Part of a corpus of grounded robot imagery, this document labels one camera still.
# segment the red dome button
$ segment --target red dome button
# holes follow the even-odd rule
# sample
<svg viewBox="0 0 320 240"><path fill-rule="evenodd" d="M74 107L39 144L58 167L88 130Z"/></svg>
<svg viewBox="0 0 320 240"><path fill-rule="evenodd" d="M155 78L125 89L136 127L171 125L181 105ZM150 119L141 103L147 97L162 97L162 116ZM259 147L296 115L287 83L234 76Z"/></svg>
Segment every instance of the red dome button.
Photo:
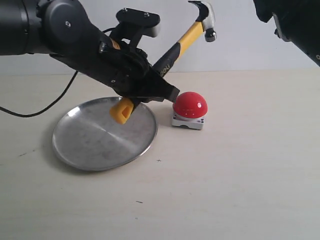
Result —
<svg viewBox="0 0 320 240"><path fill-rule="evenodd" d="M208 105L203 96L196 92L185 92L177 97L173 110L188 119L202 118L208 112Z"/></svg>

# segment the metal hammer head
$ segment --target metal hammer head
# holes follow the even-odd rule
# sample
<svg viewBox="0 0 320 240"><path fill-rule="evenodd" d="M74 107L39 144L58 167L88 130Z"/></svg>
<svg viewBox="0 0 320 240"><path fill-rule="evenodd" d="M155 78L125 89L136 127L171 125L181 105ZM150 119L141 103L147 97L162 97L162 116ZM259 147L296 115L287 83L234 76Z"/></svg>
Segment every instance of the metal hammer head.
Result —
<svg viewBox="0 0 320 240"><path fill-rule="evenodd" d="M196 5L199 8L199 16L196 19L197 22L202 22L203 31L205 32L205 40L209 43L214 42L217 39L215 32L215 12L212 5L205 1L188 1Z"/></svg>

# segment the metal plate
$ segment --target metal plate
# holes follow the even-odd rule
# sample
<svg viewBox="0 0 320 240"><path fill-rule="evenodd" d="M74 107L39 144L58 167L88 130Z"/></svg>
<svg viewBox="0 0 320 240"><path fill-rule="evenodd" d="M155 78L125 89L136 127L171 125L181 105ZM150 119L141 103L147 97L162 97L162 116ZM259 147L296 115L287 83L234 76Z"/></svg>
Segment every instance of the metal plate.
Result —
<svg viewBox="0 0 320 240"><path fill-rule="evenodd" d="M120 99L99 98L69 111L53 133L56 155L84 171L114 169L143 155L157 135L156 117L140 104L126 124L117 124L109 110Z"/></svg>

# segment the white background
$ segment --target white background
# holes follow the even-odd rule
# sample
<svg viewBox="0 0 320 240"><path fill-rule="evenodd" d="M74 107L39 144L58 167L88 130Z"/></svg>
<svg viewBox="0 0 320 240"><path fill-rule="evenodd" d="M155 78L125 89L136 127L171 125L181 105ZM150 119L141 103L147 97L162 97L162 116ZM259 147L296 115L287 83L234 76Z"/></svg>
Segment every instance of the white background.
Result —
<svg viewBox="0 0 320 240"><path fill-rule="evenodd" d="M144 37L140 43L155 61L175 43L198 16L187 0L81 0L93 24L101 30L117 24L116 13L134 8L159 14L161 32L157 38ZM172 69L173 72L235 71L312 68L292 43L274 35L275 24L256 16L253 0L212 0L218 40L200 38ZM0 75L69 74L72 71L49 56L1 56Z"/></svg>

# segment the black cable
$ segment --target black cable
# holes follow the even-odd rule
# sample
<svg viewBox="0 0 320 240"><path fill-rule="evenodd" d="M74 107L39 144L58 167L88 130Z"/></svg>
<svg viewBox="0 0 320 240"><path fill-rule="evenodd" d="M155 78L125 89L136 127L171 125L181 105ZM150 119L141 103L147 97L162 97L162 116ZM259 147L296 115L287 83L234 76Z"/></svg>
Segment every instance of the black cable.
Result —
<svg viewBox="0 0 320 240"><path fill-rule="evenodd" d="M108 28L106 30L103 31L103 33L107 33L107 32L110 32L112 31L113 29L115 29L114 27L112 28ZM15 117L19 117L19 118L33 118L33 117L36 117L36 116L39 116L41 114L43 114L44 112L48 111L50 108L52 108L54 105L56 105L67 93L67 91L69 90L69 88L71 87L72 83L74 82L74 80L76 79L77 75L78 75L78 71L75 71L75 73L73 74L69 84L66 86L65 90L62 92L62 94L56 99L54 100L49 106L47 106L46 108L44 108L43 110L41 111L38 111L36 113L33 113L33 114L20 114L20 113L17 113L17 112L14 112L14 111L10 111L2 106L0 106L0 111L2 112L5 112L7 114L10 114L10 115L13 115Z"/></svg>

